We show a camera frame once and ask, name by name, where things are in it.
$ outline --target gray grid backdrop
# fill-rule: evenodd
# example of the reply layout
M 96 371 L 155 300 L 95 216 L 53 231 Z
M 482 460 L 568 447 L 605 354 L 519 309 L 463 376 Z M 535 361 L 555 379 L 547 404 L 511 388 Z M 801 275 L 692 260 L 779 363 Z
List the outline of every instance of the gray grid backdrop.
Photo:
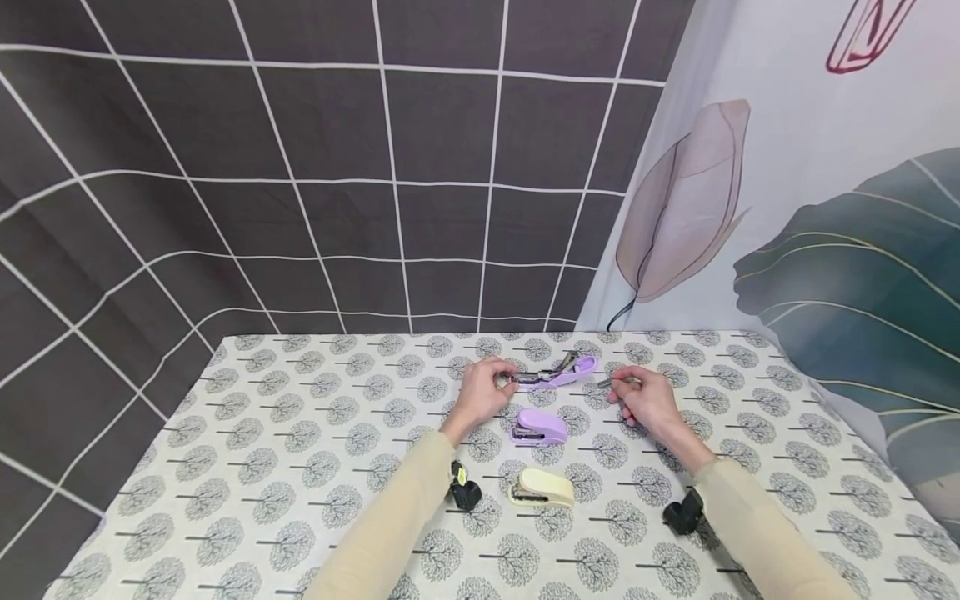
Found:
M 691 6 L 0 2 L 0 581 L 224 335 L 572 329 Z

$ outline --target small purple stapler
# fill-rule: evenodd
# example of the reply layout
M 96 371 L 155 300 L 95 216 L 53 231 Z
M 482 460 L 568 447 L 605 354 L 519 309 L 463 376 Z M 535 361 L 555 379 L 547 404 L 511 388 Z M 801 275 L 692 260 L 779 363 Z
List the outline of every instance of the small purple stapler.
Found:
M 568 352 L 564 360 L 554 370 L 518 372 L 513 380 L 520 384 L 521 390 L 551 390 L 562 385 L 579 381 L 597 369 L 597 359 L 593 356 L 581 356 L 579 352 Z
M 532 408 L 524 408 L 516 416 L 510 433 L 516 445 L 555 445 L 566 442 L 566 421 Z

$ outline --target open stapler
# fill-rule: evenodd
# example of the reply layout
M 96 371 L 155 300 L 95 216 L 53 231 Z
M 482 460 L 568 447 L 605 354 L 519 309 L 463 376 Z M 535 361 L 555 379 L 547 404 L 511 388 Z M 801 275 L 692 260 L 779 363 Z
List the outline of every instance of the open stapler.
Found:
M 597 359 L 593 356 L 581 356 L 580 352 L 570 351 L 556 369 L 543 371 L 521 371 L 510 378 L 520 385 L 521 390 L 549 390 L 579 381 L 597 368 Z
M 516 445 L 556 445 L 566 442 L 566 421 L 532 408 L 524 408 L 516 416 L 510 432 Z
M 525 468 L 510 489 L 517 506 L 573 506 L 573 483 L 538 468 Z

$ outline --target cream stapler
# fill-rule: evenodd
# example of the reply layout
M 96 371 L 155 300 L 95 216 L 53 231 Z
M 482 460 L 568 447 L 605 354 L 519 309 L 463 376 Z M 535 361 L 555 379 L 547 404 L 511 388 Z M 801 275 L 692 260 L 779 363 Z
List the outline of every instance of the cream stapler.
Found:
M 510 501 L 517 506 L 573 506 L 573 484 L 569 479 L 539 468 L 525 468 L 510 489 Z

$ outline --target tree print tablecloth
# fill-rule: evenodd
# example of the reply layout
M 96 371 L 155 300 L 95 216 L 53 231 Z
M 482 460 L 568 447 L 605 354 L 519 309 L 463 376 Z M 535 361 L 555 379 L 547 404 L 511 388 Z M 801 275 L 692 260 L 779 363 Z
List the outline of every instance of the tree print tablecloth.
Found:
M 524 370 L 568 349 L 608 372 L 669 377 L 684 418 L 780 502 L 861 598 L 957 597 L 960 552 L 902 482 L 749 332 L 226 338 L 47 598 L 298 598 L 437 428 L 464 366 L 491 353 Z M 517 395 L 459 451 L 483 501 L 447 500 L 424 529 L 395 600 L 756 597 L 708 524 L 685 538 L 661 512 L 689 477 L 642 428 L 621 422 L 597 374 Z M 521 407 L 556 412 L 564 446 L 520 448 Z M 518 508 L 524 466 L 573 481 L 572 511 Z

